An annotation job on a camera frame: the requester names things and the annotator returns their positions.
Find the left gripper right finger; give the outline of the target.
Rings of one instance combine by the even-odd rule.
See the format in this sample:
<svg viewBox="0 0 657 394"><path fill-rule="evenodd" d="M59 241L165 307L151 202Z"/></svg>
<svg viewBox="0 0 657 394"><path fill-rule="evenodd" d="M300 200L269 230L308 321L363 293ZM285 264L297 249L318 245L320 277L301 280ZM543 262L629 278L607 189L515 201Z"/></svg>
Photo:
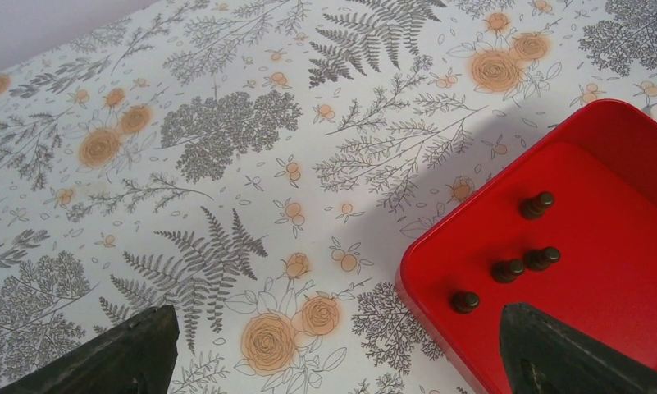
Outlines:
<svg viewBox="0 0 657 394"><path fill-rule="evenodd" d="M657 393L657 371L528 303L500 315L500 357L513 393Z"/></svg>

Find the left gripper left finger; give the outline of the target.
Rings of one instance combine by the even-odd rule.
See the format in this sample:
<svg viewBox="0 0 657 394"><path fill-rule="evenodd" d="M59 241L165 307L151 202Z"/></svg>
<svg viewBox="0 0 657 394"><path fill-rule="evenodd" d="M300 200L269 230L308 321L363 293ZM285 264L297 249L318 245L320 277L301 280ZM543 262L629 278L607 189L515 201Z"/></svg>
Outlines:
<svg viewBox="0 0 657 394"><path fill-rule="evenodd" d="M175 307L149 307L0 393L166 393L180 335Z"/></svg>

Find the red plastic tray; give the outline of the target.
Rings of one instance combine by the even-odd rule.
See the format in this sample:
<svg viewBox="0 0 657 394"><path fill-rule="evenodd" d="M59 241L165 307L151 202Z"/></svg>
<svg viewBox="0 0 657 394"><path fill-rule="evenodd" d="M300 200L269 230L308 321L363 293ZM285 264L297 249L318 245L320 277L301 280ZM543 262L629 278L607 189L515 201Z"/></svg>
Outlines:
<svg viewBox="0 0 657 394"><path fill-rule="evenodd" d="M542 191L554 205L526 220ZM557 248L544 271L498 283L495 263ZM601 99L576 111L415 241L395 277L403 302L476 393L508 393L500 315L527 302L657 371L657 122ZM450 299L476 292L457 314Z"/></svg>

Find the dark pawn in tray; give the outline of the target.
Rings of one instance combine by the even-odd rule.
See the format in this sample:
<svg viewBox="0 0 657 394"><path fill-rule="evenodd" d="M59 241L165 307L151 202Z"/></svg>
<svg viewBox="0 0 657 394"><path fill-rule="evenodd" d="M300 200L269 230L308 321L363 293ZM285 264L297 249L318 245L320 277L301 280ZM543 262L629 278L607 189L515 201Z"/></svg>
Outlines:
<svg viewBox="0 0 657 394"><path fill-rule="evenodd" d="M528 250L528 252L526 252L522 257L522 261L525 267L536 272L546 270L552 264L560 261L560 259L560 251L553 246Z"/></svg>
<svg viewBox="0 0 657 394"><path fill-rule="evenodd" d="M519 212L526 220L537 220L550 209L555 202L554 195L549 191L542 191L537 195L525 199L519 206Z"/></svg>
<svg viewBox="0 0 657 394"><path fill-rule="evenodd" d="M525 272L525 265L520 259L510 259L495 263L491 269L493 279L498 283L511 283Z"/></svg>
<svg viewBox="0 0 657 394"><path fill-rule="evenodd" d="M473 291L457 291L450 299L451 307L457 314L470 314L480 303L480 296Z"/></svg>

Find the floral patterned table mat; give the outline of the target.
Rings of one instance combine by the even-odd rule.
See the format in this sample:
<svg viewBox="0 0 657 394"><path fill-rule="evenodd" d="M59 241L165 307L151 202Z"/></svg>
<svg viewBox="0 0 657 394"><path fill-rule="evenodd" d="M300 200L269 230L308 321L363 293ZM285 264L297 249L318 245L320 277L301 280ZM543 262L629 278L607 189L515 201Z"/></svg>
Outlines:
<svg viewBox="0 0 657 394"><path fill-rule="evenodd" d="M573 112L657 116L657 1L159 1L0 71L0 388L150 306L170 393L469 393L408 245Z"/></svg>

